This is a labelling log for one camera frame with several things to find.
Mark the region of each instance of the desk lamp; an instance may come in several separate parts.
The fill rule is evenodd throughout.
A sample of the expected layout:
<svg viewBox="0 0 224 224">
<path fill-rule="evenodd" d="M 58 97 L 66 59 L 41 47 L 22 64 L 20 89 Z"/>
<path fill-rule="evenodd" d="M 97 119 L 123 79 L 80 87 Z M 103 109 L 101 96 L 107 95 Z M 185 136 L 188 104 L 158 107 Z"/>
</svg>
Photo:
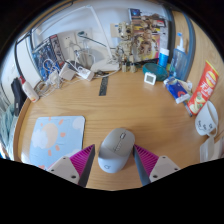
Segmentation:
<svg viewBox="0 0 224 224">
<path fill-rule="evenodd" d="M 54 24 L 56 24 L 57 22 L 59 22 L 60 20 L 62 20 L 63 18 L 65 18 L 66 16 L 70 15 L 71 13 L 75 12 L 75 11 L 79 11 L 79 10 L 83 10 L 83 9 L 90 9 L 90 11 L 92 12 L 96 22 L 97 22 L 97 25 L 99 26 L 103 36 L 104 36 L 104 39 L 106 41 L 106 48 L 107 48 L 107 52 L 108 52 L 108 55 L 109 55 L 109 59 L 103 59 L 97 63 L 94 63 L 91 67 L 91 71 L 93 72 L 97 72 L 98 70 L 101 70 L 101 71 L 115 71 L 115 70 L 118 70 L 119 69 L 119 63 L 109 63 L 109 61 L 113 61 L 114 58 L 112 56 L 112 53 L 111 53 L 111 50 L 110 50 L 110 47 L 109 47 L 109 44 L 108 44 L 108 40 L 106 38 L 106 35 L 105 35 L 105 32 L 103 30 L 103 27 L 100 23 L 100 20 L 94 10 L 94 8 L 91 6 L 91 5 L 86 5 L 86 6 L 83 6 L 83 7 L 80 7 L 80 8 L 77 8 L 75 10 L 72 10 L 71 12 L 67 13 L 66 15 L 60 17 L 57 21 L 53 22 L 53 24 L 49 25 L 47 28 L 45 28 L 44 30 L 40 31 L 40 29 L 38 28 L 36 31 L 37 31 L 37 34 L 38 35 L 41 35 L 42 33 L 44 33 L 49 27 L 53 26 Z"/>
</svg>

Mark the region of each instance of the bottle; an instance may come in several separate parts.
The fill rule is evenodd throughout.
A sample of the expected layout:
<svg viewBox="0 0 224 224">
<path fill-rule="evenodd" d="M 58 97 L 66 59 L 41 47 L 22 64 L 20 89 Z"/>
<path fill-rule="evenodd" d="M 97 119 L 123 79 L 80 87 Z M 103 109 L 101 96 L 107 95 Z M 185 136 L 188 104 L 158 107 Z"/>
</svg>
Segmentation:
<svg viewBox="0 0 224 224">
<path fill-rule="evenodd" d="M 170 65 L 170 76 L 174 76 L 176 79 L 184 80 L 183 71 L 186 67 L 187 55 L 183 47 L 183 35 L 182 33 L 177 33 L 180 37 L 180 45 L 173 51 L 173 59 Z"/>
<path fill-rule="evenodd" d="M 32 86 L 30 85 L 30 83 L 27 82 L 22 76 L 20 76 L 20 80 L 21 80 L 21 83 L 22 83 L 22 89 L 25 92 L 25 94 L 27 95 L 27 97 L 34 103 L 37 100 L 39 100 L 39 96 L 34 91 Z"/>
<path fill-rule="evenodd" d="M 159 63 L 158 65 L 166 68 L 167 66 L 167 60 L 169 57 L 169 50 L 165 49 L 165 48 L 161 48 L 160 49 L 160 53 L 159 53 Z"/>
</svg>

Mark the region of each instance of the blue bottle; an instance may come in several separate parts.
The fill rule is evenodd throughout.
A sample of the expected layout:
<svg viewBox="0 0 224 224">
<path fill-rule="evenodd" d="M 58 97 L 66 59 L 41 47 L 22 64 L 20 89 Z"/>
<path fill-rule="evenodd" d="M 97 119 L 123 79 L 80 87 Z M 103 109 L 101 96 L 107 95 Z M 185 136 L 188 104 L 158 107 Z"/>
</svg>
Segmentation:
<svg viewBox="0 0 224 224">
<path fill-rule="evenodd" d="M 160 48 L 158 65 L 166 68 L 168 57 L 169 57 L 169 50 L 165 48 Z"/>
<path fill-rule="evenodd" d="M 183 80 L 183 71 L 186 67 L 187 55 L 183 47 L 183 35 L 182 33 L 177 33 L 180 37 L 180 45 L 173 51 L 173 59 L 170 65 L 170 76 L 175 77 L 176 79 Z"/>
</svg>

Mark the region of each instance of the white cup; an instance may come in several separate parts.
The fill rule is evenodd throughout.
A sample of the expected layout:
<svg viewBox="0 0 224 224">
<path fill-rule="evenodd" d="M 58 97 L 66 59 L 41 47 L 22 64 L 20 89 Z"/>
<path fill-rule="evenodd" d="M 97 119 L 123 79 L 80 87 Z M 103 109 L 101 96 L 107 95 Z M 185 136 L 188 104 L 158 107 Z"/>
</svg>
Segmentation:
<svg viewBox="0 0 224 224">
<path fill-rule="evenodd" d="M 218 131 L 218 122 L 218 113 L 214 105 L 211 101 L 207 101 L 195 119 L 195 127 L 198 134 L 215 137 Z M 216 129 L 215 134 L 212 134 L 211 132 L 214 129 Z"/>
</svg>

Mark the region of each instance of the computer mouse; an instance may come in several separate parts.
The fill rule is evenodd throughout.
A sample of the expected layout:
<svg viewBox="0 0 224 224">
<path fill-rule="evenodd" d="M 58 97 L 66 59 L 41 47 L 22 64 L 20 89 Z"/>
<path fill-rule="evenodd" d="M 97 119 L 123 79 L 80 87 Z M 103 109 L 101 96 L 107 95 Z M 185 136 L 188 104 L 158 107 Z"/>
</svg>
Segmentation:
<svg viewBox="0 0 224 224">
<path fill-rule="evenodd" d="M 135 143 L 135 136 L 124 128 L 112 130 L 100 146 L 98 163 L 107 173 L 116 173 L 126 164 Z"/>
</svg>

